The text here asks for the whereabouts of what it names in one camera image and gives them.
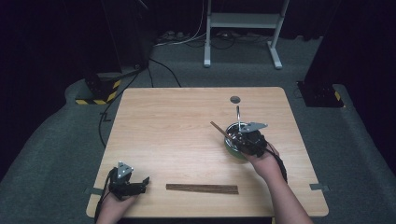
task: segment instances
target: bundle of chopsticks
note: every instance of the bundle of chopsticks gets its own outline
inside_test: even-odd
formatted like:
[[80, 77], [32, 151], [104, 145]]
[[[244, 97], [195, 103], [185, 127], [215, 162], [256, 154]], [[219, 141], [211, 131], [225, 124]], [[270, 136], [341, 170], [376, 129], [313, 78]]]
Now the bundle of chopsticks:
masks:
[[195, 184], [166, 184], [166, 189], [205, 193], [238, 194], [236, 185], [195, 185]]

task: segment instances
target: light wood tabletop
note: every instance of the light wood tabletop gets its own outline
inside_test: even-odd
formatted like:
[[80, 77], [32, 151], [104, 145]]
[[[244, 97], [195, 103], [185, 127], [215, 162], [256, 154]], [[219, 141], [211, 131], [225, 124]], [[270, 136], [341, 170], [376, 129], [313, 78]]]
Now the light wood tabletop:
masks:
[[[149, 176], [126, 217], [273, 217], [265, 182], [248, 161], [237, 159], [224, 146], [225, 130], [241, 121], [267, 123], [260, 129], [279, 151], [289, 185], [308, 215], [329, 212], [317, 184], [285, 92], [267, 88], [150, 88], [127, 89], [120, 101], [94, 187], [102, 189], [108, 172], [122, 161], [134, 168], [131, 183]], [[166, 184], [236, 185], [239, 194], [167, 190]], [[87, 215], [94, 216], [99, 195], [91, 195]]]

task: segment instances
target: wooden stick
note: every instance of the wooden stick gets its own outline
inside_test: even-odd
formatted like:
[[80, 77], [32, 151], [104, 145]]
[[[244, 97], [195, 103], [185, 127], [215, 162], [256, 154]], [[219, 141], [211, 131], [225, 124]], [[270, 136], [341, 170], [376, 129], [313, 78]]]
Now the wooden stick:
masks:
[[166, 189], [206, 193], [239, 194], [238, 186], [236, 185], [166, 184]]

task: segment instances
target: white stand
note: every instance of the white stand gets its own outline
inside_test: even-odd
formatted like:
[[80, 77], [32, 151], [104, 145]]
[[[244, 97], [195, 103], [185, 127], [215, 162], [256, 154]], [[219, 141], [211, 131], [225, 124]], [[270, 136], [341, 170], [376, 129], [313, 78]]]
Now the white stand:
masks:
[[276, 42], [279, 38], [288, 4], [289, 0], [285, 0], [280, 14], [212, 13], [212, 0], [208, 0], [204, 67], [210, 67], [210, 29], [212, 27], [235, 27], [275, 29], [274, 36], [271, 41], [267, 42], [267, 45], [275, 68], [281, 69], [282, 63], [276, 52]]

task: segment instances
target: person's right hand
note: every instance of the person's right hand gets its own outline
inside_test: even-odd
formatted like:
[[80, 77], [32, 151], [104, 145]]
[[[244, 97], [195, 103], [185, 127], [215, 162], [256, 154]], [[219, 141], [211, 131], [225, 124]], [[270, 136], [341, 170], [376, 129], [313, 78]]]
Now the person's right hand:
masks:
[[[268, 143], [267, 149], [270, 151], [274, 151], [277, 156], [279, 156], [279, 152], [274, 148], [271, 143]], [[246, 153], [242, 153], [248, 161], [253, 165], [256, 173], [261, 176], [265, 181], [268, 181], [274, 177], [282, 177], [282, 173], [280, 172], [279, 165], [276, 162], [276, 159], [269, 152], [264, 152], [262, 156], [259, 158], [256, 156], [251, 156]]]

